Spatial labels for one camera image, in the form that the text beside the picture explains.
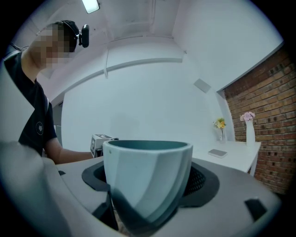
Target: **white desk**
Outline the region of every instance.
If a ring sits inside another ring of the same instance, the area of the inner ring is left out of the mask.
[[[247,147],[245,142],[230,142],[222,144],[219,141],[213,144],[203,144],[202,146],[194,146],[193,157],[215,164],[238,169],[248,172],[251,168],[250,175],[254,176],[257,165],[258,151],[261,143],[255,143],[254,147]],[[224,158],[211,156],[208,152],[212,149],[226,151]]]

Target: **small box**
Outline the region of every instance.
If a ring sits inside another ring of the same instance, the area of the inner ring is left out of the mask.
[[[208,152],[208,154],[211,156],[218,157],[218,158],[224,158],[227,155],[227,152],[222,151],[222,150],[212,149]]]
[[[103,155],[103,142],[110,140],[118,140],[116,137],[110,137],[104,134],[93,134],[91,142],[91,153],[93,158]]]

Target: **man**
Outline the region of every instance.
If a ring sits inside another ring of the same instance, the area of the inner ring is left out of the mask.
[[[90,152],[64,149],[53,125],[52,105],[47,102],[37,74],[53,67],[74,52],[79,30],[73,21],[59,21],[44,28],[23,52],[5,61],[5,67],[23,96],[35,108],[19,138],[19,142],[42,155],[43,149],[55,164],[91,159]]]

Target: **light fixture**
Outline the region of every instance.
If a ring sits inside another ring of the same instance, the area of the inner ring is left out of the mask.
[[[100,4],[97,0],[82,0],[82,2],[88,14],[100,9]]]

